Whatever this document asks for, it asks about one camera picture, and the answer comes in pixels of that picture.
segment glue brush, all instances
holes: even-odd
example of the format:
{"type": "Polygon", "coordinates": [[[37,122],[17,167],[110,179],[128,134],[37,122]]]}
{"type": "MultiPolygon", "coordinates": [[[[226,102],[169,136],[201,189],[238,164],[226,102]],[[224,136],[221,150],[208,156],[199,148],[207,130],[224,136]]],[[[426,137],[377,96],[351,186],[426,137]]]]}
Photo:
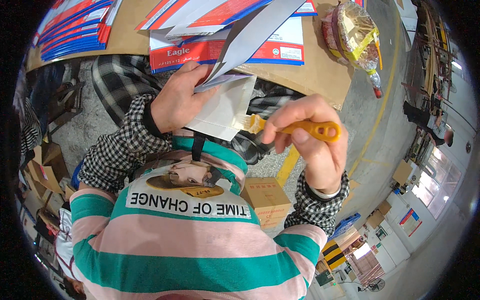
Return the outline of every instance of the glue brush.
{"type": "MultiPolygon", "coordinates": [[[[250,133],[257,134],[265,126],[265,120],[260,118],[259,115],[236,115],[233,118],[233,128],[239,130],[245,130],[250,133]]],[[[297,128],[303,128],[311,136],[319,141],[324,142],[336,142],[340,138],[341,130],[340,126],[335,122],[312,122],[312,121],[298,121],[293,122],[284,129],[283,133],[292,134],[297,128]],[[329,135],[330,129],[335,130],[335,135],[329,135]]]]}

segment man's right hand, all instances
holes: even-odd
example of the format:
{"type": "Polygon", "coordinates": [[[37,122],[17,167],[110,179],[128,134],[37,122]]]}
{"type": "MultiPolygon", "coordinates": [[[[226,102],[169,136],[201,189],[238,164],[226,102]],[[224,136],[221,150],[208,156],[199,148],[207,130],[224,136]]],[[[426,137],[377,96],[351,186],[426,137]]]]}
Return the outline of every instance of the man's right hand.
{"type": "Polygon", "coordinates": [[[168,79],[150,107],[153,121],[161,133],[187,125],[215,94],[220,86],[193,93],[195,86],[207,75],[208,65],[190,60],[168,79]]]}
{"type": "Polygon", "coordinates": [[[307,163],[305,179],[311,188],[325,194],[338,190],[347,161],[348,132],[336,111],[320,95],[290,101],[277,110],[265,124],[262,137],[264,144],[273,141],[277,153],[283,152],[293,142],[307,163]],[[279,132],[301,120],[335,122],[342,131],[340,139],[333,143],[319,141],[301,128],[294,130],[291,136],[279,132]]]}

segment ceiling light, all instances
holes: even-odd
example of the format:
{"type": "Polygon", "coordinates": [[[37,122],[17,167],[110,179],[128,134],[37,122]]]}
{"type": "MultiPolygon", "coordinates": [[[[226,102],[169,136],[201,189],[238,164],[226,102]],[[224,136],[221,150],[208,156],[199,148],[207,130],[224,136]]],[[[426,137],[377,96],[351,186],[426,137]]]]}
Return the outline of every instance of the ceiling light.
{"type": "Polygon", "coordinates": [[[460,66],[456,61],[453,61],[453,62],[452,62],[452,65],[456,66],[456,67],[459,68],[460,70],[462,69],[462,66],[460,66]]]}

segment white shirt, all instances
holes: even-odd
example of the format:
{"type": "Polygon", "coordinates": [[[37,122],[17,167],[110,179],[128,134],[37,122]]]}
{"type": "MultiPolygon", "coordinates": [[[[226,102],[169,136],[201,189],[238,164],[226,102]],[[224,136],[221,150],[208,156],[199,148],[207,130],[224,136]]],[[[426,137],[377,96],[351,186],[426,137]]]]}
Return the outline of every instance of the white shirt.
{"type": "Polygon", "coordinates": [[[66,276],[79,280],[77,266],[73,259],[72,244],[72,213],[61,208],[60,211],[60,231],[55,239],[55,251],[59,265],[66,276]]]}

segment gray floor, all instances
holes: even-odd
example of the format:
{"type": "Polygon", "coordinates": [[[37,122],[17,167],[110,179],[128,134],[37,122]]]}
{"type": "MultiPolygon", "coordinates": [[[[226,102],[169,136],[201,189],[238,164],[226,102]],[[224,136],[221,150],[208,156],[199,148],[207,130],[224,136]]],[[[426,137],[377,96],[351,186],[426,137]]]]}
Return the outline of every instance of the gray floor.
{"type": "MultiPolygon", "coordinates": [[[[392,1],[371,0],[367,10],[380,30],[384,68],[379,71],[379,74],[385,95],[391,70],[395,69],[385,104],[385,99],[375,98],[366,73],[355,71],[342,111],[339,112],[349,132],[346,170],[350,171],[355,162],[359,162],[351,179],[360,183],[360,186],[354,190],[354,197],[337,215],[337,222],[354,213],[360,213],[362,218],[356,223],[357,227],[364,223],[368,214],[389,194],[391,176],[415,135],[415,125],[408,123],[402,112],[405,91],[400,83],[405,76],[407,53],[402,29],[396,42],[397,24],[392,16],[396,16],[397,9],[392,1]],[[398,55],[394,66],[396,43],[398,43],[398,55]],[[383,104],[382,117],[375,126],[377,117],[382,113],[383,104]],[[363,151],[369,136],[372,138],[366,150],[363,151]],[[364,152],[363,160],[360,160],[362,152],[364,152]]],[[[117,129],[93,90],[91,65],[91,61],[83,62],[80,71],[80,80],[86,82],[82,99],[83,113],[73,118],[53,135],[53,141],[61,145],[70,174],[100,134],[111,133],[117,129]]],[[[250,166],[248,176],[275,177],[287,153],[286,150],[280,155],[270,155],[257,165],[250,166]]],[[[292,203],[295,202],[296,180],[304,167],[305,163],[300,158],[284,186],[292,203]]],[[[283,226],[279,226],[266,231],[274,236],[282,228],[283,226]]]]}

